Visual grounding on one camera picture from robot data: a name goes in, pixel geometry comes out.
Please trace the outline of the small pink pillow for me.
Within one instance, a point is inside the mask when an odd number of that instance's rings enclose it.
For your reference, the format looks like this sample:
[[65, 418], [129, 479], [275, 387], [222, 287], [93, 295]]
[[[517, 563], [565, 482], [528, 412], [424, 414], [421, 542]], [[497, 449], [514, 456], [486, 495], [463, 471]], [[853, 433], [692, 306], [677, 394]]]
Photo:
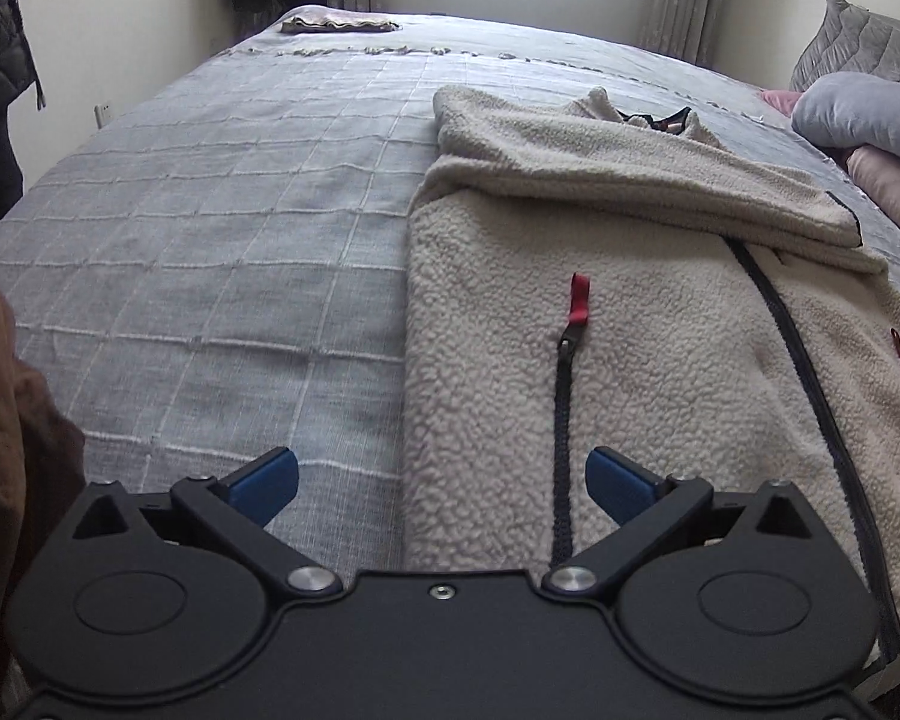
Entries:
[[792, 91], [792, 89], [761, 89], [759, 91], [759, 98], [787, 119], [792, 117], [793, 109], [797, 107], [801, 97], [800, 91]]

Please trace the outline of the cream fleece jacket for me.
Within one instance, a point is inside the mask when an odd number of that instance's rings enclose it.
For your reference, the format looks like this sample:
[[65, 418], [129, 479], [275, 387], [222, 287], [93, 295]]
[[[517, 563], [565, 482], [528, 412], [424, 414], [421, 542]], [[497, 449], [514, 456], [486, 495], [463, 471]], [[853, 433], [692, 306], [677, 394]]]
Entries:
[[725, 491], [802, 489], [900, 656], [900, 292], [854, 213], [603, 89], [447, 86], [409, 210], [404, 557], [543, 571], [610, 521], [598, 445]]

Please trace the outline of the grey checked bedspread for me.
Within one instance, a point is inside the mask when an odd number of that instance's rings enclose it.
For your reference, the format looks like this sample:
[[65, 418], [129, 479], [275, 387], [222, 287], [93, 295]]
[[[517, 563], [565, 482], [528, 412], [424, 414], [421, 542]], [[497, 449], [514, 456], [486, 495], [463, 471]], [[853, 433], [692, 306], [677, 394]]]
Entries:
[[[614, 598], [543, 571], [404, 565], [409, 210], [464, 86], [562, 107], [603, 89], [670, 132], [813, 177], [900, 292], [900, 232], [751, 86], [642, 50], [440, 16], [267, 29], [107, 125], [0, 223], [22, 351], [86, 433], [89, 488], [14, 593], [29, 718], [900, 717], [881, 613], [797, 484], [713, 486], [704, 543]], [[170, 489], [274, 447], [266, 525], [336, 572], [272, 593]]]

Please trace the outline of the grey quilted cushion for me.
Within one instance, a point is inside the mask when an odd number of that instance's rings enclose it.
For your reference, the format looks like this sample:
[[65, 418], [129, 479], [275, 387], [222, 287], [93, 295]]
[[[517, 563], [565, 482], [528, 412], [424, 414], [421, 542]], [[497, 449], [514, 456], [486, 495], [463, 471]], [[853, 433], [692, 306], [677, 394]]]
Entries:
[[788, 87], [806, 91], [836, 71], [900, 83], [900, 20], [848, 0], [824, 1], [823, 22], [798, 57]]

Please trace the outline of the brown garment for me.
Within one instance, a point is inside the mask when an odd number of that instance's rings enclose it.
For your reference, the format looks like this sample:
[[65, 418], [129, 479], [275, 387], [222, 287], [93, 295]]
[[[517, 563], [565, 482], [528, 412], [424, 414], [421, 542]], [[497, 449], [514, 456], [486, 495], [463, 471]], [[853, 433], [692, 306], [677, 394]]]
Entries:
[[7, 601], [86, 486], [84, 444], [43, 374], [17, 357], [16, 321], [0, 289], [0, 717], [9, 670]]

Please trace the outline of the blue-grey pillow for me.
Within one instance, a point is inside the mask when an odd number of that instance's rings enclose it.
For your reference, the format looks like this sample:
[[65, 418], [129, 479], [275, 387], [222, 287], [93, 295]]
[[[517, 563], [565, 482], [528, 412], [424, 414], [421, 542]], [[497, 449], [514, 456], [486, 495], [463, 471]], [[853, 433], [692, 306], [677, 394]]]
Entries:
[[874, 146], [900, 160], [900, 83], [853, 71], [821, 76], [800, 96], [793, 130], [814, 146]]

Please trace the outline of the wall socket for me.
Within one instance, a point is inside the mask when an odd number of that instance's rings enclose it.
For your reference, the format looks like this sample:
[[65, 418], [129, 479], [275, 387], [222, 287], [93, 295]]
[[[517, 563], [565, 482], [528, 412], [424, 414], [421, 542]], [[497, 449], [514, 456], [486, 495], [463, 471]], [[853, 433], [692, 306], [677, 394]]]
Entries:
[[98, 104], [94, 107], [94, 115], [98, 130], [102, 130], [103, 127], [106, 127], [113, 121], [112, 106], [109, 103]]

